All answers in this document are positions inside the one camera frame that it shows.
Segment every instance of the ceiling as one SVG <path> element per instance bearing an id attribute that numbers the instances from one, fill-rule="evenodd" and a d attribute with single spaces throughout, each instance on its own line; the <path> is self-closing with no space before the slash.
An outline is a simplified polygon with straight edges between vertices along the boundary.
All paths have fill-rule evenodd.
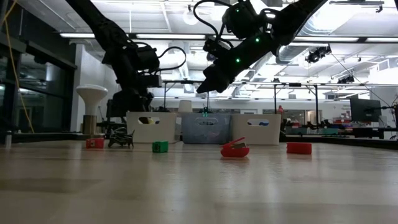
<path id="1" fill-rule="evenodd" d="M 198 22 L 188 12 L 196 0 L 92 0 L 95 6 L 109 19 L 115 21 L 126 32 L 133 33 L 174 33 L 174 34 L 212 34 L 212 30 Z M 257 11 L 267 7 L 261 0 L 251 0 Z M 338 36 L 381 36 L 398 37 L 398 12 L 394 0 L 385 0 L 383 10 L 376 13 L 378 6 L 340 6 L 326 3 L 306 24 L 299 35 L 338 35 Z M 59 32 L 91 32 L 90 28 L 73 11 L 65 0 L 19 0 L 22 7 L 41 18 Z M 198 13 L 215 27 L 221 27 L 221 16 L 226 8 L 206 3 L 198 7 Z M 99 60 L 103 50 L 93 39 L 71 40 L 86 45 L 86 50 Z M 189 40 L 149 40 L 148 44 L 161 54 L 167 47 L 177 45 L 187 51 L 188 78 L 204 79 L 201 73 L 211 64 L 206 53 L 200 50 L 203 41 Z M 366 82 L 369 68 L 388 58 L 398 57 L 398 44 L 330 44 L 333 55 L 328 55 L 308 67 L 304 57 L 317 46 L 289 46 L 284 49 L 291 57 L 287 64 L 280 64 L 271 57 L 262 59 L 252 66 L 254 75 L 245 71 L 239 79 L 250 76 L 250 81 L 270 82 L 277 77 L 282 82 L 331 82 L 354 72 L 361 82 Z M 161 58 L 161 67 L 177 65 L 182 59 L 178 53 Z M 181 79 L 181 70 L 166 73 L 166 79 Z"/>

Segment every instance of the white lamp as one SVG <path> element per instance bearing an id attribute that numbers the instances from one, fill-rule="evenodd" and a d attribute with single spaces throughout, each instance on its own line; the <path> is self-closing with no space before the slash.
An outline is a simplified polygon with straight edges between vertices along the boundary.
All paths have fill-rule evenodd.
<path id="1" fill-rule="evenodd" d="M 83 98 L 86 113 L 83 117 L 83 134 L 96 134 L 96 108 L 98 103 L 108 94 L 108 90 L 98 85 L 80 85 L 76 92 Z"/>
<path id="2" fill-rule="evenodd" d="M 180 107 L 178 108 L 179 113 L 192 113 L 192 101 L 191 100 L 180 100 Z"/>

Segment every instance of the table surface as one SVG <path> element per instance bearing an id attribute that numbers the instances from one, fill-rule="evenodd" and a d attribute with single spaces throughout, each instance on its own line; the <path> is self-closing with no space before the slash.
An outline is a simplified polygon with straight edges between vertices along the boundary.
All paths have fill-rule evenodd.
<path id="1" fill-rule="evenodd" d="M 83 145 L 0 148 L 1 223 L 398 223 L 395 151 L 280 144 L 222 159 L 180 142 L 165 154 Z"/>

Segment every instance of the white storage box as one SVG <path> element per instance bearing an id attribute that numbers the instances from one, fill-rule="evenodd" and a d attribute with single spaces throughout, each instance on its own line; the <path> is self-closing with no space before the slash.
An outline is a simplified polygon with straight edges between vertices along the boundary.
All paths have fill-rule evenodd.
<path id="1" fill-rule="evenodd" d="M 233 139 L 246 137 L 248 145 L 278 145 L 280 114 L 233 114 Z"/>
<path id="2" fill-rule="evenodd" d="M 157 124 L 142 124 L 139 118 L 152 118 Z M 134 130 L 134 143 L 152 143 L 155 141 L 168 141 L 176 143 L 175 122 L 177 114 L 158 112 L 128 112 L 127 131 Z"/>

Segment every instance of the small robot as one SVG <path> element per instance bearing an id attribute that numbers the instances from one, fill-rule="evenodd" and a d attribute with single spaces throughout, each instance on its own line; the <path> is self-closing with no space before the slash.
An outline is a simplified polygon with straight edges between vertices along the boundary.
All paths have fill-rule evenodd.
<path id="1" fill-rule="evenodd" d="M 117 143 L 120 146 L 127 145 L 134 149 L 134 144 L 132 142 L 133 136 L 134 136 L 135 130 L 131 134 L 127 134 L 127 129 L 126 128 L 118 128 L 114 131 L 112 131 L 110 137 L 109 137 L 109 144 L 108 147 L 112 147 L 113 144 Z"/>

